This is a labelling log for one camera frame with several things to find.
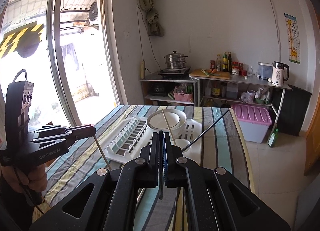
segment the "glass door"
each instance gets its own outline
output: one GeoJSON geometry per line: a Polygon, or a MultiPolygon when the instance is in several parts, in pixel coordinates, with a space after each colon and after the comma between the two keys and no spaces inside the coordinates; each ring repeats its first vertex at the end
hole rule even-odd
{"type": "Polygon", "coordinates": [[[61,0],[60,46],[79,119],[82,124],[95,124],[116,106],[103,42],[100,0],[61,0]]]}
{"type": "MultiPolygon", "coordinates": [[[[29,126],[50,122],[69,126],[51,74],[46,39],[48,0],[9,0],[0,32],[0,84],[4,99],[9,83],[26,69],[34,83],[29,126]]],[[[17,79],[24,80],[24,75],[17,79]]]]}

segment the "person's arm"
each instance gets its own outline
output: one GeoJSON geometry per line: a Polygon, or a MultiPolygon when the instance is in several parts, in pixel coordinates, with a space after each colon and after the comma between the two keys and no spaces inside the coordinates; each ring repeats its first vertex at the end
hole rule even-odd
{"type": "MultiPolygon", "coordinates": [[[[45,165],[37,167],[28,177],[17,169],[23,185],[30,189],[42,192],[47,187],[45,165]]],[[[32,224],[33,206],[29,206],[23,194],[23,189],[14,173],[13,167],[2,167],[0,176],[0,200],[12,219],[23,230],[28,230],[32,224]]]]}

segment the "wooden cutting board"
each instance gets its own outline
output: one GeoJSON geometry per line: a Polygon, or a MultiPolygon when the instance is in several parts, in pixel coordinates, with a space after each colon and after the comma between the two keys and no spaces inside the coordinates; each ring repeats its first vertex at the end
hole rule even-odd
{"type": "Polygon", "coordinates": [[[204,74],[201,71],[201,69],[196,69],[193,72],[189,73],[190,76],[194,76],[194,77],[204,77],[204,78],[213,78],[213,79],[226,79],[226,80],[230,79],[230,73],[229,72],[217,71],[215,74],[217,76],[211,76],[211,75],[207,76],[206,74],[204,74]]]}

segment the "corrugated roof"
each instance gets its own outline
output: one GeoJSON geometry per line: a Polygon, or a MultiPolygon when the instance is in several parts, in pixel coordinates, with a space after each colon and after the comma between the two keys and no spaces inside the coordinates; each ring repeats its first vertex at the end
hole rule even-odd
{"type": "MultiPolygon", "coordinates": [[[[10,25],[19,27],[23,21],[46,15],[48,0],[16,0],[8,4],[4,13],[2,31],[10,25]]],[[[97,0],[61,0],[60,21],[88,19],[90,5],[97,0]]]]}

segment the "air conditioner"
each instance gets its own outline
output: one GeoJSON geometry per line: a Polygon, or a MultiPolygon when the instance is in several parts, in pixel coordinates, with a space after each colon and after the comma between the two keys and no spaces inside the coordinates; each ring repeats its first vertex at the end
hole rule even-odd
{"type": "Polygon", "coordinates": [[[94,2],[91,4],[90,8],[89,8],[89,23],[91,26],[99,25],[99,13],[98,13],[98,3],[94,2]]]}

